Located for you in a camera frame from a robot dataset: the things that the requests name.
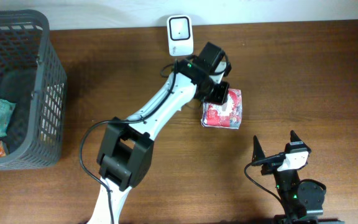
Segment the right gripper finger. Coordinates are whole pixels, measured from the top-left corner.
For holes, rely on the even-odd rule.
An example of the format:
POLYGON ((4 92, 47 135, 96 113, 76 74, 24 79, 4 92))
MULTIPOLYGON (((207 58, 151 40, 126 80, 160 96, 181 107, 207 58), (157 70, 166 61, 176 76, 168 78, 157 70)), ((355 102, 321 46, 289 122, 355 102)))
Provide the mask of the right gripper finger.
POLYGON ((265 154, 262 149, 262 146, 259 143, 257 136, 253 137, 253 155, 252 155, 252 162, 257 162, 262 159, 265 159, 265 154))
POLYGON ((294 130, 290 131, 290 142, 302 142, 294 130))

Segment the red floral tissue pack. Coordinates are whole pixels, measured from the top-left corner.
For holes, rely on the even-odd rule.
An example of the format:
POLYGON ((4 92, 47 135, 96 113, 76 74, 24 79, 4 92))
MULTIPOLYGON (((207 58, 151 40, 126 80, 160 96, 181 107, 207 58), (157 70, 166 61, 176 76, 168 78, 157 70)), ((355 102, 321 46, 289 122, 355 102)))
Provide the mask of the red floral tissue pack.
POLYGON ((239 129, 242 121, 242 92, 230 88, 223 105, 203 104, 201 125, 204 127, 239 129))

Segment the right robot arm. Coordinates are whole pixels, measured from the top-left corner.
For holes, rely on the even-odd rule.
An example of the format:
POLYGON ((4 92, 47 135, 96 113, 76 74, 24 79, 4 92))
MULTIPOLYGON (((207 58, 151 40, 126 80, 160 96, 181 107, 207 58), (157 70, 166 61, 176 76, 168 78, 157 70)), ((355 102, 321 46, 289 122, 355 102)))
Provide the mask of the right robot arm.
POLYGON ((245 166, 261 167, 262 175, 273 175, 277 193, 257 183, 247 172, 245 176, 256 186, 274 196, 284 210, 283 215, 275 215, 273 223, 342 223, 338 219, 320 219, 326 186, 313 179, 301 180, 298 171, 308 164, 311 148, 302 141, 296 132, 290 131, 290 142, 283 152, 266 156, 257 136, 253 137, 252 160, 245 166))

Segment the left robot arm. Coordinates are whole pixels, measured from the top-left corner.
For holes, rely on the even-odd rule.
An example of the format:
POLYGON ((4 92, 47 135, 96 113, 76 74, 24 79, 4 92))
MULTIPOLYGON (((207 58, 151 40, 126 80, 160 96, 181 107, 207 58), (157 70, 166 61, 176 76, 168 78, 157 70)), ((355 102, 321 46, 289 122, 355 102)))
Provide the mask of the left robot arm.
POLYGON ((191 100, 224 104, 229 89, 223 77, 231 64, 225 51, 208 42, 199 55, 175 60, 164 86, 139 111, 106 125, 96 162, 99 175, 91 174, 101 188, 90 223, 118 223, 129 192, 137 187, 152 163, 159 132, 191 100))

